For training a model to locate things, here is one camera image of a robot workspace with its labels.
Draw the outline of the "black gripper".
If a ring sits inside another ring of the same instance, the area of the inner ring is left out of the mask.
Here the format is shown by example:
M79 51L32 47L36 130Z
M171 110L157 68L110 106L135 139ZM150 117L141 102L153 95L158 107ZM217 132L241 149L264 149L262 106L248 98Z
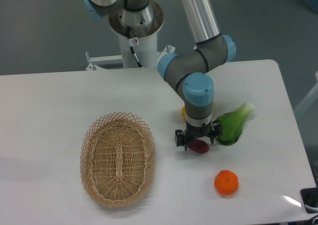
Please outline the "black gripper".
M215 120L208 124L201 124L199 127L193 126L186 122L186 130L175 130L174 140L177 147L184 147L187 151L188 145L195 140L195 138L208 137L210 143L223 134L223 129L220 120Z

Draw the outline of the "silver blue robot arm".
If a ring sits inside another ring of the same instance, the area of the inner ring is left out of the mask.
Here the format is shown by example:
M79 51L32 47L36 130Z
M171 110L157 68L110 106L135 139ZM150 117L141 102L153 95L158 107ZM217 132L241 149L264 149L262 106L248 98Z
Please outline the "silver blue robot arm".
M157 68L161 77L184 101L185 130L175 132L175 143L185 149L206 153L223 132L213 120L214 84L212 69L236 54L231 37L218 27L209 0L181 0L195 41L195 49L180 56L167 46L157 53L157 34L163 25L162 8L153 0L83 0L94 18L108 17L119 38L125 68Z

